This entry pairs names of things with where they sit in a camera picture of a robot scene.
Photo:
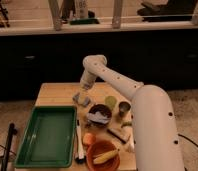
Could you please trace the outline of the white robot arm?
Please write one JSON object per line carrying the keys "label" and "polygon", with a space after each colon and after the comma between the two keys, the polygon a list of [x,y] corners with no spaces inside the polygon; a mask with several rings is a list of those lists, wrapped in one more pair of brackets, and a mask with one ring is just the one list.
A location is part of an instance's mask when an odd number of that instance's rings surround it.
{"label": "white robot arm", "polygon": [[91,89],[100,77],[131,102],[137,171],[185,171],[168,94],[109,69],[104,55],[86,56],[83,67],[82,88]]}

